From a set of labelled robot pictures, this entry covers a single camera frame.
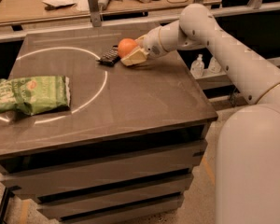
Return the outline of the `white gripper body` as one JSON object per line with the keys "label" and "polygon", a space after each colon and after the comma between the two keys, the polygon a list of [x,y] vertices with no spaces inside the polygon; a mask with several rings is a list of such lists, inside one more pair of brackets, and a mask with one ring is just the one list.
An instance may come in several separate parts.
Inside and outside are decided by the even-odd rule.
{"label": "white gripper body", "polygon": [[143,48],[150,58],[159,58],[169,50],[165,46],[165,37],[168,32],[163,26],[152,29],[144,36]]}

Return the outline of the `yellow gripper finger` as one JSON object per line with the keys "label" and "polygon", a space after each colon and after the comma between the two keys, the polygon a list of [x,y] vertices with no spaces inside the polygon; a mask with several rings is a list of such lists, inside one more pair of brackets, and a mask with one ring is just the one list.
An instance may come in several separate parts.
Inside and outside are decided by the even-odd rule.
{"label": "yellow gripper finger", "polygon": [[144,48],[136,47],[129,54],[120,59],[125,66],[143,63],[147,60],[148,53]]}
{"label": "yellow gripper finger", "polygon": [[143,48],[145,46],[145,38],[146,38],[145,35],[141,35],[135,39],[135,42],[139,47]]}

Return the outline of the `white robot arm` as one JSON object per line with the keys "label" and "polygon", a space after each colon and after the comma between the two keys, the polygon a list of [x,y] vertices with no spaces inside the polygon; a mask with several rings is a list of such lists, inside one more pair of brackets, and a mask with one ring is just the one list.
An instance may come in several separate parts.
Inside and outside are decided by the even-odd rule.
{"label": "white robot arm", "polygon": [[201,4],[134,40],[127,65],[206,47],[246,100],[217,141],[216,224],[280,224],[280,68],[225,32]]}

